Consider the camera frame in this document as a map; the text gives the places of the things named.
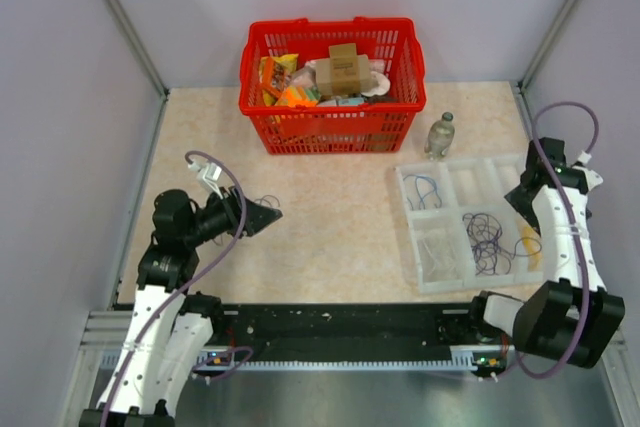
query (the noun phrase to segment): beige table surface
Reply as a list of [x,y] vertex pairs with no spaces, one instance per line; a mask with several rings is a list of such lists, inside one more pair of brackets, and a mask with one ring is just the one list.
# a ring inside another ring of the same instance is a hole
[[[201,205],[206,192],[183,159],[203,150],[232,169],[251,199],[276,195],[284,217],[236,244],[193,288],[223,302],[462,301],[477,291],[420,295],[393,168],[424,161],[424,141],[444,111],[454,114],[450,158],[524,152],[527,139],[506,82],[434,83],[395,154],[271,156],[237,107],[238,88],[174,89],[145,187],[120,287],[133,300],[137,263],[148,246],[153,200],[179,188]],[[225,242],[230,237],[224,236]],[[221,247],[198,249],[200,268]],[[537,286],[493,289],[528,297]]]

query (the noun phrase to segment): cardboard box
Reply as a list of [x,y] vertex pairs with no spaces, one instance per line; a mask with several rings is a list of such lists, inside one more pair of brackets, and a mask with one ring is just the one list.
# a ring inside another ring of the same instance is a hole
[[316,84],[322,95],[359,94],[372,88],[369,58],[358,55],[356,44],[332,45],[329,58],[316,62]]

